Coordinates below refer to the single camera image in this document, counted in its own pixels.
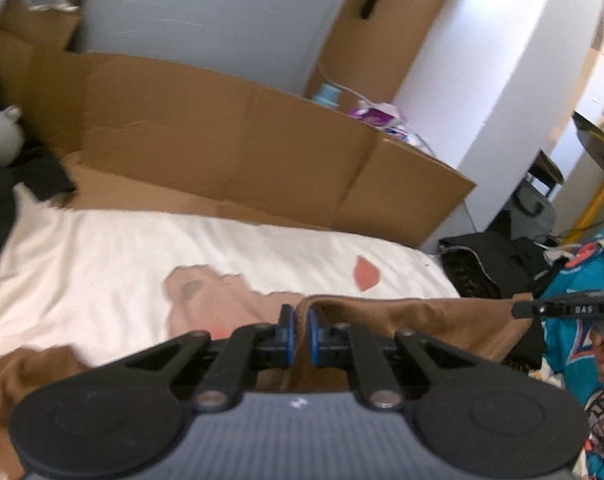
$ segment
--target brown fabric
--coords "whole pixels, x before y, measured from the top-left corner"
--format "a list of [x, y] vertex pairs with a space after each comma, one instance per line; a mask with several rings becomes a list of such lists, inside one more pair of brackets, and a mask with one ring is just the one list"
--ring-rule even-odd
[[[220, 276], [207, 266], [178, 267], [166, 279], [173, 303], [169, 315], [171, 337], [192, 330], [208, 330], [213, 338], [228, 337], [245, 324], [277, 323], [282, 304], [297, 306], [297, 348], [291, 370], [260, 374], [258, 389], [284, 391], [341, 391], [348, 389], [346, 374], [310, 365], [306, 314], [322, 307], [327, 322], [367, 325], [378, 335], [391, 337], [401, 328], [432, 335], [471, 354], [502, 361], [530, 326], [530, 320], [511, 316], [514, 300], [477, 298], [447, 300], [359, 300], [339, 296], [310, 296], [275, 292], [267, 296], [248, 288], [241, 276]], [[517, 297], [517, 301], [530, 298]]]
[[208, 266], [177, 267], [164, 287], [173, 304], [170, 337], [208, 330], [213, 339], [224, 339], [243, 325], [277, 323], [283, 304], [296, 306], [304, 298], [293, 292], [265, 296], [250, 290], [242, 276], [220, 276]]
[[501, 362], [530, 326], [530, 319], [513, 319], [516, 301], [459, 298], [446, 300], [359, 300], [339, 296], [310, 296], [297, 306], [297, 345], [293, 368], [285, 373], [281, 390], [334, 392], [348, 389], [346, 373], [335, 368], [313, 368], [306, 316], [314, 304], [328, 323], [362, 323], [374, 333], [391, 337], [399, 329], [422, 332], [484, 359]]
[[24, 474], [8, 438], [8, 419], [15, 406], [38, 388], [86, 370], [68, 346], [43, 352], [20, 348], [0, 357], [0, 472], [8, 480]]

